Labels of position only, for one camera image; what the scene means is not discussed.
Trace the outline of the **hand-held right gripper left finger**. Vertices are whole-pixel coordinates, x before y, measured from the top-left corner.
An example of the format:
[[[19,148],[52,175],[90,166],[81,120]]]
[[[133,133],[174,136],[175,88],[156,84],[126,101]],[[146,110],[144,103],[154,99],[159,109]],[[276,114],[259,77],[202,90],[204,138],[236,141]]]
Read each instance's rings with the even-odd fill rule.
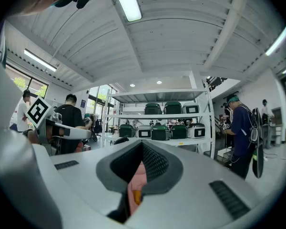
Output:
[[[108,217],[118,209],[122,194],[108,190],[96,172],[101,159],[137,143],[60,156],[49,156],[44,147],[33,145],[42,179],[59,210],[62,229],[143,229],[143,215],[139,213],[125,223]]]

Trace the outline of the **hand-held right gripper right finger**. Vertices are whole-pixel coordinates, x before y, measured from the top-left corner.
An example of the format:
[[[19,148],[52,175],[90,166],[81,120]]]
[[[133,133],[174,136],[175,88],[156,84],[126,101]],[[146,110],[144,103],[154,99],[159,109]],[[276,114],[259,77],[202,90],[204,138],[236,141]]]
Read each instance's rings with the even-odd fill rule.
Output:
[[[250,211],[262,201],[256,190],[216,161],[191,151],[159,143],[183,164],[179,182],[167,193],[148,195],[126,221],[129,229],[218,229],[246,226],[245,214],[235,220],[210,187],[224,182]]]

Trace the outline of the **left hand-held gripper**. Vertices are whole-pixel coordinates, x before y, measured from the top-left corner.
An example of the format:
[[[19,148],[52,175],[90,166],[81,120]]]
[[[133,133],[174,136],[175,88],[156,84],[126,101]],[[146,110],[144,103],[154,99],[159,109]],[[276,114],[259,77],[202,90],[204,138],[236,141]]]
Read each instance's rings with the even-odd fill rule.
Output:
[[[48,144],[46,128],[51,126],[51,137],[68,140],[86,140],[91,138],[92,132],[86,129],[70,127],[62,124],[62,116],[56,113],[42,97],[38,96],[27,110],[27,117],[35,127],[41,144]]]

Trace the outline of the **person's left forearm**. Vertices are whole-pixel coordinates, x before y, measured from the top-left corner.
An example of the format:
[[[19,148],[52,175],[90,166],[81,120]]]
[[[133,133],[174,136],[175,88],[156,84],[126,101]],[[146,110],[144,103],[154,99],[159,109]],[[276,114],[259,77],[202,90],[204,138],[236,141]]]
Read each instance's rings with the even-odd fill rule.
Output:
[[[38,139],[36,130],[28,130],[27,138],[31,144],[39,144],[39,139]]]

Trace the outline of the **white box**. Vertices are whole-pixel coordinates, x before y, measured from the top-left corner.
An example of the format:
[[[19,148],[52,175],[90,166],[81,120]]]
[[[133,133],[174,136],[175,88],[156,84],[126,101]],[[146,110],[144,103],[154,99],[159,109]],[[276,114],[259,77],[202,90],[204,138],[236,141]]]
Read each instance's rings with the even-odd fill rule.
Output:
[[[229,153],[229,152],[234,152],[234,149],[232,148],[232,147],[228,147],[228,148],[223,148],[223,149],[221,149],[221,150],[219,150],[218,152],[217,152],[217,155],[218,156],[221,156],[221,157],[224,157],[224,156],[226,156],[226,153]]]

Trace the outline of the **green rice cooker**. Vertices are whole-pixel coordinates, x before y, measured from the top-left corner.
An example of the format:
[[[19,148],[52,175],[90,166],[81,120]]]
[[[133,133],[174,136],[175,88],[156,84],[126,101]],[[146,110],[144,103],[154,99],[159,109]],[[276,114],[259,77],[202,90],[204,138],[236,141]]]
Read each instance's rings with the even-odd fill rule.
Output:
[[[122,124],[119,126],[119,137],[135,137],[136,130],[132,125]]]
[[[171,139],[171,132],[165,125],[154,125],[152,127],[152,140],[167,141]]]
[[[167,102],[163,108],[163,113],[165,115],[181,114],[182,105],[180,102],[177,101]]]
[[[145,115],[162,115],[162,110],[159,104],[157,103],[148,103],[145,105],[144,109]]]
[[[186,139],[187,129],[185,125],[173,125],[170,128],[171,139]]]

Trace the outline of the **white rice cooker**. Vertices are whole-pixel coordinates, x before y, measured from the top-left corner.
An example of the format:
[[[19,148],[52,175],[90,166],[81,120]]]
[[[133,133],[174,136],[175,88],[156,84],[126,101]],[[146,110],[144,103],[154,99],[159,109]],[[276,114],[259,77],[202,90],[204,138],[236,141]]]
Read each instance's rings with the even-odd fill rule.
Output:
[[[187,137],[191,139],[205,137],[205,125],[202,123],[191,123],[187,127]]]
[[[136,130],[137,138],[152,138],[152,126],[150,125],[140,125]]]
[[[199,104],[187,102],[182,107],[183,114],[198,114],[200,112]]]

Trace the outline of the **black framed window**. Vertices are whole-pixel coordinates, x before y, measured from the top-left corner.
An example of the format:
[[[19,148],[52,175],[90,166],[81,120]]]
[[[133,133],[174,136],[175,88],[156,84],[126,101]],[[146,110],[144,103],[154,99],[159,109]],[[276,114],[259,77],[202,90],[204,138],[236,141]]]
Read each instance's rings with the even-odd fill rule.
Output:
[[[45,97],[48,89],[48,85],[46,83],[43,83],[36,78],[9,66],[8,64],[6,65],[6,73],[11,81],[14,82],[22,91],[28,89],[33,97]]]

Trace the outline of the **black and green device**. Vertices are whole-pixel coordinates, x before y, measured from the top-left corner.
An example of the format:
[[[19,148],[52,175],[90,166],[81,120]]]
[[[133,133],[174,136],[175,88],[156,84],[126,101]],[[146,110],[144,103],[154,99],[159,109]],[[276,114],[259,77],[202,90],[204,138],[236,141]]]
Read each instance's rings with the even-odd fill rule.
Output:
[[[261,178],[264,169],[264,151],[263,144],[256,147],[253,152],[252,170],[256,178]]]

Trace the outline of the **white metal shelf rack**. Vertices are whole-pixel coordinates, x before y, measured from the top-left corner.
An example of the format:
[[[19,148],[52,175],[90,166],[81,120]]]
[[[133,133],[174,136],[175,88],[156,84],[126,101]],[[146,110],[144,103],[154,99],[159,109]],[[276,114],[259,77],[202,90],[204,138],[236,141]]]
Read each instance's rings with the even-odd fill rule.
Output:
[[[144,110],[138,110],[133,114],[125,114],[122,111],[108,113],[104,110],[102,119],[102,141],[116,141],[119,137],[119,126],[122,124],[132,125],[135,130],[140,125],[165,125],[170,128],[173,125],[185,125],[186,128],[191,123],[202,123],[205,125],[204,138],[186,138],[170,139],[167,141],[157,141],[170,146],[188,146],[194,145],[196,152],[202,155],[208,155],[210,158],[215,156],[215,117],[212,98],[208,88],[204,89],[169,89],[153,90],[149,92],[128,92],[119,94],[108,94],[105,103],[108,104],[110,99],[115,99],[120,104],[139,104],[157,103],[160,105],[162,113],[167,102],[180,102],[182,107],[184,103],[192,102],[199,104],[200,112],[198,114],[158,114],[146,115]],[[151,138],[129,137],[130,140]]]

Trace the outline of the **black staircase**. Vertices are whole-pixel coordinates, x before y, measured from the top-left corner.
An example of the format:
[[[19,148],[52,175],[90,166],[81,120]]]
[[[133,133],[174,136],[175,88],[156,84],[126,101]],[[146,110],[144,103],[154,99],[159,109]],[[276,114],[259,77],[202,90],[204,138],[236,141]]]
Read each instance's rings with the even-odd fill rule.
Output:
[[[208,84],[209,91],[211,92],[212,90],[214,90],[217,86],[221,85],[226,80],[227,78],[208,76],[206,79],[206,82]]]

